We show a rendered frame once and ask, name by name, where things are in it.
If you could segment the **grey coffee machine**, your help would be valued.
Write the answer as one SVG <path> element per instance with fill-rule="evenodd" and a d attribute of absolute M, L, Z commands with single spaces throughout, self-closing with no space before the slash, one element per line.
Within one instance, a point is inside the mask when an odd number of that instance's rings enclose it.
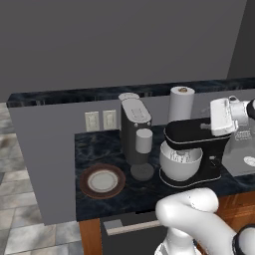
<path fill-rule="evenodd" d="M 120 138 L 123 153 L 130 165 L 132 177 L 147 181 L 153 177 L 154 169 L 148 163 L 152 148 L 152 117 L 138 94 L 123 93 L 121 101 Z"/>

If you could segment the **white paper towel roll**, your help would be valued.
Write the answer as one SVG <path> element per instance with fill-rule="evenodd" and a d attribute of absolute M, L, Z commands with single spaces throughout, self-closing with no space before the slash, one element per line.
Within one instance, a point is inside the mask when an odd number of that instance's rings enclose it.
<path fill-rule="evenodd" d="M 189 120 L 194 101 L 195 90 L 189 87 L 173 87 L 170 89 L 168 121 Z"/>

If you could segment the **brown rimmed plate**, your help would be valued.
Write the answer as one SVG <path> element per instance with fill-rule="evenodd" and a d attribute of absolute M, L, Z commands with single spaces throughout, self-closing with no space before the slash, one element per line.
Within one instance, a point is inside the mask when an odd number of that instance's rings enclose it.
<path fill-rule="evenodd" d="M 86 168 L 80 177 L 80 188 L 92 199 L 108 199 L 118 195 L 125 187 L 123 171 L 111 164 L 98 163 Z"/>

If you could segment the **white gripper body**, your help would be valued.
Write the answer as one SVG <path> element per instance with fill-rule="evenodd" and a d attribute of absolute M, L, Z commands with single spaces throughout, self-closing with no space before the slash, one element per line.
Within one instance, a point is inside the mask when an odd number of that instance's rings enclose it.
<path fill-rule="evenodd" d="M 226 135 L 237 130 L 238 124 L 232 118 L 227 98 L 210 102 L 210 127 L 214 136 Z"/>

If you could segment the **dark dishwasher front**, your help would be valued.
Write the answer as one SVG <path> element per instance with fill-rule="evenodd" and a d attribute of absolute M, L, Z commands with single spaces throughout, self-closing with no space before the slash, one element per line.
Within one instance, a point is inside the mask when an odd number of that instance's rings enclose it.
<path fill-rule="evenodd" d="M 154 255 L 166 236 L 163 226 L 109 236 L 107 229 L 120 224 L 129 226 L 155 220 L 155 213 L 133 212 L 101 219 L 103 255 Z"/>

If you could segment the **black stand mixer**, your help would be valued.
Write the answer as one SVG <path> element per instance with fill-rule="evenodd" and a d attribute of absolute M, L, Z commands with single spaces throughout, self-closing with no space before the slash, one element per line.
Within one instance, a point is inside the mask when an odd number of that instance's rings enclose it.
<path fill-rule="evenodd" d="M 171 122 L 164 128 L 163 134 L 164 141 L 175 150 L 201 148 L 203 152 L 198 171 L 187 180 L 172 180 L 160 167 L 159 176 L 165 184 L 185 188 L 221 177 L 222 156 L 231 134 L 214 136 L 210 130 L 210 118 Z"/>

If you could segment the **wooden cupboard run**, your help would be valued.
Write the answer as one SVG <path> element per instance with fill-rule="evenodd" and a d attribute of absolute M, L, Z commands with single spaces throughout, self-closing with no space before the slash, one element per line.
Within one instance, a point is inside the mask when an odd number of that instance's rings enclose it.
<path fill-rule="evenodd" d="M 220 197 L 216 214 L 235 231 L 255 223 L 255 191 Z M 79 225 L 84 255 L 103 255 L 100 219 L 80 221 Z"/>

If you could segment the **white wall outlet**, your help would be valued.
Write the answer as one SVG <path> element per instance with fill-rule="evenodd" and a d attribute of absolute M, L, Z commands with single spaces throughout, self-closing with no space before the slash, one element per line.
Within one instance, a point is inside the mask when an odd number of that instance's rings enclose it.
<path fill-rule="evenodd" d="M 87 112 L 85 113 L 86 130 L 87 131 L 99 131 L 100 120 L 98 112 Z"/>
<path fill-rule="evenodd" d="M 105 130 L 117 128 L 117 111 L 103 111 L 103 125 Z"/>

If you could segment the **white mixer bowl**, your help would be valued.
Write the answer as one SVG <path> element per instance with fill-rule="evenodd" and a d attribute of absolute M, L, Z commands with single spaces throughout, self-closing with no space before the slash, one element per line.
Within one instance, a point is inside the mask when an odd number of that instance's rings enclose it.
<path fill-rule="evenodd" d="M 184 181 L 198 171 L 202 157 L 201 148 L 175 150 L 164 141 L 160 146 L 159 164 L 168 178 Z"/>

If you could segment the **translucent grey jug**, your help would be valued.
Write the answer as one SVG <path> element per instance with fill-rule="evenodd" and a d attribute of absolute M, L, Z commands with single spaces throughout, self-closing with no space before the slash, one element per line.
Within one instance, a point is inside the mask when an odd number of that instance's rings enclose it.
<path fill-rule="evenodd" d="M 255 121 L 250 119 L 231 135 L 222 164 L 232 176 L 255 174 Z"/>

